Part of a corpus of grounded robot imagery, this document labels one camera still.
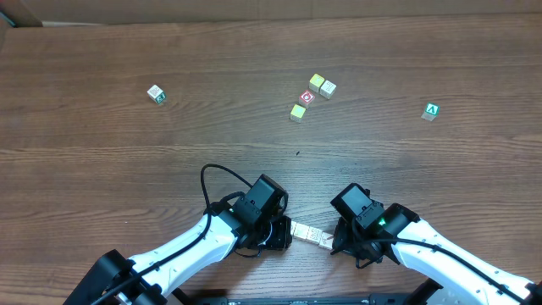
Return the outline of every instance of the wood grain surface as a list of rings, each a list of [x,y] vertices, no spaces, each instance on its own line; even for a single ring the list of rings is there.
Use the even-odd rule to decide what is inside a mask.
[[[4,37],[4,35],[6,35],[6,31],[10,27],[11,26],[8,25],[8,22],[6,20],[2,19],[2,17],[0,17],[0,50],[2,50],[3,37]]]
[[[105,252],[126,257],[200,218],[199,170],[265,173],[287,214],[332,232],[350,182],[444,236],[542,280],[542,15],[15,29],[0,51],[0,303],[59,304]],[[301,124],[319,73],[337,84]],[[156,105],[147,89],[168,95]],[[426,103],[439,117],[421,119]],[[218,199],[243,185],[217,170]],[[359,271],[294,241],[227,258],[189,293],[354,296],[411,291],[385,259]]]

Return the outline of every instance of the toy block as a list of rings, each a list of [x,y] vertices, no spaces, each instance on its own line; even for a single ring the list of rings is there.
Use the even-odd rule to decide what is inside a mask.
[[[428,103],[425,106],[425,111],[422,114],[422,119],[433,121],[439,115],[440,106],[432,103]]]
[[[325,79],[322,76],[315,74],[308,82],[308,88],[318,93],[320,91],[320,86],[324,83],[324,80]]]
[[[315,98],[315,96],[309,90],[305,90],[299,96],[299,104],[302,105],[304,108],[308,109],[308,107],[314,101],[314,98]]]
[[[156,85],[152,86],[151,89],[147,91],[147,94],[158,105],[161,104],[166,99],[166,94],[164,93],[164,91],[160,89],[159,86],[156,86]]]
[[[320,87],[320,95],[330,99],[333,93],[335,93],[335,89],[337,89],[337,86],[331,81],[327,80],[324,82],[322,87]]]
[[[291,110],[290,119],[297,123],[301,123],[301,120],[303,119],[303,114],[305,114],[305,111],[306,109],[304,109],[303,107],[299,105],[295,105],[294,108]]]

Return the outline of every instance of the small cube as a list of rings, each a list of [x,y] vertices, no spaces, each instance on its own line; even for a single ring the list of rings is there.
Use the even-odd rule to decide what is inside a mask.
[[[322,232],[322,238],[320,239],[319,247],[326,248],[328,250],[333,249],[333,235]]]
[[[294,235],[294,232],[296,231],[296,225],[297,225],[297,222],[295,222],[294,220],[291,221],[291,225],[290,225],[290,235]]]
[[[297,237],[302,240],[306,240],[307,235],[308,235],[308,229],[309,229],[308,225],[297,223],[296,229],[294,230],[294,237]]]
[[[439,115],[439,109],[439,105],[428,103],[427,106],[425,106],[425,111],[422,114],[422,119],[433,121],[437,117],[437,115]]]
[[[302,105],[304,108],[308,109],[312,101],[314,101],[314,98],[314,95],[309,90],[305,90],[299,96],[299,104]]]
[[[308,82],[308,88],[318,93],[320,91],[320,86],[324,83],[324,80],[325,79],[322,76],[315,74]]]
[[[327,80],[320,88],[320,95],[322,97],[330,99],[333,93],[335,93],[335,89],[337,89],[337,86],[331,81]]]
[[[295,105],[294,108],[291,110],[290,119],[297,123],[301,123],[305,111],[306,109],[304,109],[303,107]]]
[[[307,241],[319,244],[322,239],[322,230],[310,227],[308,228]]]
[[[158,105],[161,104],[166,99],[166,94],[160,89],[159,86],[153,85],[149,91],[147,91],[149,97],[152,98],[154,102]]]

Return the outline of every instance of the black cable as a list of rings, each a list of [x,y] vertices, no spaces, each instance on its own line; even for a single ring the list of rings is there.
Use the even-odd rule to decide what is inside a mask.
[[[235,178],[241,180],[243,183],[245,183],[247,186],[251,187],[252,188],[252,184],[250,184],[247,180],[245,180],[243,177],[239,176],[236,172],[234,172],[233,170],[231,169],[228,169],[227,167],[224,167],[222,165],[218,165],[218,164],[205,164],[203,165],[202,167],[202,170],[200,171],[200,183],[202,184],[202,192],[203,192],[203,197],[205,198],[205,206],[206,206],[206,211],[207,211],[207,223],[205,224],[205,228],[203,229],[202,233],[196,237],[196,239],[194,241],[192,241],[190,244],[186,245],[185,247],[183,247],[182,249],[180,249],[179,251],[167,256],[166,258],[160,260],[160,261],[157,261],[156,263],[154,263],[152,266],[146,268],[146,269],[143,269],[140,273],[138,273],[137,275],[129,278],[128,280],[118,284],[117,286],[115,286],[114,288],[112,288],[111,290],[107,291],[106,293],[104,293],[101,297],[99,297],[96,301],[94,301],[91,305],[98,305],[100,304],[101,302],[104,302],[105,300],[109,299],[110,297],[112,296],[115,296],[117,295],[120,291],[122,291],[124,288],[128,287],[129,285],[132,285],[134,284],[135,282],[137,282],[138,280],[140,280],[143,275],[146,275],[148,273],[150,273],[151,271],[153,270],[158,270],[160,269],[160,267],[166,263],[168,263],[169,261],[171,261],[172,259],[178,257],[180,254],[190,250],[192,247],[194,247],[200,240],[203,239],[203,237],[205,237],[205,235],[207,234],[207,232],[209,231],[209,227],[211,226],[211,213],[210,213],[210,209],[211,209],[211,203],[209,202],[209,195],[207,194],[207,188],[205,187],[205,169],[207,168],[216,168],[216,169],[222,169],[222,170],[225,170],[227,171],[228,173],[232,174],[233,176],[235,176]]]
[[[468,261],[464,260],[459,255],[457,255],[457,254],[455,254],[455,253],[453,253],[453,252],[451,252],[449,250],[446,250],[446,249],[444,249],[442,247],[439,247],[438,245],[431,245],[431,244],[429,244],[427,242],[414,241],[414,240],[409,240],[409,239],[404,239],[404,238],[379,238],[379,239],[372,239],[372,240],[364,241],[361,238],[361,235],[360,235],[359,231],[357,230],[357,226],[355,225],[356,221],[354,221],[354,219],[353,219],[351,223],[352,223],[352,230],[354,232],[354,236],[357,238],[357,242],[366,243],[366,244],[371,244],[373,242],[383,242],[383,243],[402,242],[402,243],[406,243],[406,244],[417,245],[417,246],[420,246],[420,247],[427,247],[427,248],[430,248],[433,251],[442,252],[445,255],[447,255],[447,256],[449,256],[451,258],[454,258],[457,262],[463,264],[465,267],[469,268],[471,271],[473,271],[476,275],[478,275],[482,279],[487,280],[491,285],[497,287],[497,289],[499,291],[502,291],[502,292],[506,293],[509,297],[511,297],[515,301],[518,301],[520,304],[526,304],[526,301],[523,298],[521,298],[520,296],[518,296],[514,292],[510,291],[508,288],[506,288],[505,285],[500,284],[496,280],[493,280],[488,275],[486,275],[484,272],[482,272],[480,269],[472,266]]]
[[[282,207],[282,209],[280,209],[280,212],[278,212],[276,216],[274,216],[273,218],[271,218],[271,220],[269,220],[269,222],[271,223],[277,221],[285,213],[286,208],[288,208],[288,193],[285,191],[285,194],[282,197],[285,200],[285,205],[284,207]]]
[[[261,246],[258,247],[258,248],[257,248],[257,253],[256,253],[256,254],[252,254],[252,255],[241,254],[241,253],[237,252],[237,250],[234,250],[234,252],[235,252],[235,254],[237,254],[237,255],[239,255],[239,256],[241,256],[241,257],[243,257],[243,258],[259,258],[260,255],[262,255],[262,249],[263,249],[263,247],[261,247]]]

